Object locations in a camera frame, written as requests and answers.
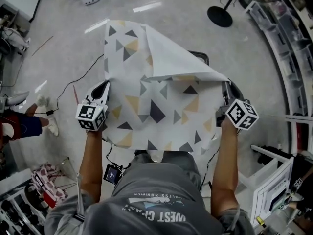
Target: storage drawer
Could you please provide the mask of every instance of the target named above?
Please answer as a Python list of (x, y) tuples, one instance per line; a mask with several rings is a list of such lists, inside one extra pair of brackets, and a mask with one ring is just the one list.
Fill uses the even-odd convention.
[(283, 69), (288, 79), (300, 81), (302, 79), (300, 69), (296, 66), (295, 57), (293, 54), (288, 53), (281, 58)]
[(268, 30), (268, 34), (279, 54), (289, 52), (287, 41), (277, 26), (272, 27), (270, 30)]
[(302, 66), (306, 71), (313, 71), (313, 45), (310, 44), (304, 49), (300, 50), (299, 53), (302, 57)]
[(280, 19), (279, 22), (282, 25), (282, 28), (285, 31), (289, 41), (292, 43), (303, 39), (303, 35), (299, 27), (296, 25), (294, 18), (291, 14), (285, 13)]
[(275, 24), (271, 13), (263, 6), (255, 3), (250, 10), (250, 15), (257, 22), (260, 29), (268, 29)]
[(292, 97), (292, 109), (294, 113), (299, 113), (305, 116), (308, 113), (307, 100), (305, 97), (304, 86), (291, 88), (291, 97)]

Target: black round base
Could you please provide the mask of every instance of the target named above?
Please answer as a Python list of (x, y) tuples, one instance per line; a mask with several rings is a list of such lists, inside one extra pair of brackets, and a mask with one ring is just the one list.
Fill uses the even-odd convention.
[(224, 9), (213, 6), (207, 10), (207, 16), (213, 23), (220, 27), (228, 28), (233, 24), (231, 15)]

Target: gray floor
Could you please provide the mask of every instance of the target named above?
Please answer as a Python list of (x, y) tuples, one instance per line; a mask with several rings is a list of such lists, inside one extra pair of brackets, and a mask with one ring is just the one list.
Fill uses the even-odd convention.
[[(134, 12), (147, 4), (158, 7)], [(279, 115), (285, 111), (281, 84), (275, 62), (259, 29), (248, 15), (243, 15), (242, 7), (230, 6), (233, 26), (220, 28), (207, 17), (208, 7), (217, 5), (219, 0), (100, 0), (84, 6), (80, 0), (41, 0), (37, 15), (31, 24), (28, 37), (31, 45), (25, 55), (23, 67), (16, 85), (3, 93), (14, 94), (30, 91), (25, 104), (16, 110), (25, 112), (41, 93), (51, 97), (51, 108), (56, 108), (56, 98), (65, 85), (82, 76), (95, 59), (103, 53), (104, 27), (92, 25), (106, 19), (123, 19), (149, 24), (168, 38), (188, 50), (208, 54), (210, 66), (233, 80), (244, 96), (251, 100), (260, 114), (260, 120), (249, 132), (240, 135), (239, 170), (246, 176), (257, 170), (256, 154), (249, 146), (253, 144), (274, 145), (281, 143), (288, 149), (287, 125), (273, 121), (266, 115)], [(48, 41), (36, 54), (35, 50)], [(20, 58), (7, 64), (4, 83), (12, 84), (16, 77)], [(75, 83), (78, 98), (81, 100), (96, 82), (104, 78), (103, 60), (99, 61), (88, 75)], [(26, 164), (35, 168), (50, 161), (56, 163), (69, 156), (78, 170), (82, 160), (86, 133), (75, 120), (76, 100), (73, 86), (70, 85), (59, 100), (57, 119), (60, 136), (52, 136), (48, 130), (40, 137), (14, 141), (11, 144), (16, 154), (22, 154)], [(219, 140), (205, 154), (194, 154), (199, 170), (205, 173), (206, 163), (218, 147)], [(104, 145), (103, 154), (108, 151)], [(133, 151), (113, 149), (110, 158), (117, 164), (127, 165), (134, 156)], [(153, 154), (159, 159), (160, 153)], [(107, 164), (103, 156), (104, 167)], [(216, 159), (212, 161), (207, 179), (211, 179)], [(112, 185), (104, 184), (104, 195), (110, 195)]]

